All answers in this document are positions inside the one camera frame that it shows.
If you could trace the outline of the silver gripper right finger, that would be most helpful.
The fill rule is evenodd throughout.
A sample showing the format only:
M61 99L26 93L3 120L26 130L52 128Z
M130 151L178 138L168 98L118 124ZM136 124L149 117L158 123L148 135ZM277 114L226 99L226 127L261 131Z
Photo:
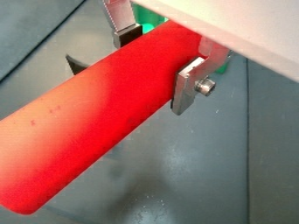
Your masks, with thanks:
M178 116L192 105L196 94L208 96L216 87L209 75L225 65L232 51L206 37L200 38L198 56L177 71L170 109Z

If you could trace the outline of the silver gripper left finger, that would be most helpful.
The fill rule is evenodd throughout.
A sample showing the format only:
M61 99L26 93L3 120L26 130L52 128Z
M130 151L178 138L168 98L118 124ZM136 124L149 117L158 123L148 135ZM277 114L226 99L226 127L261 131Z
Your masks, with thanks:
M129 0L101 0L106 20L112 28L113 44L121 48L142 35Z

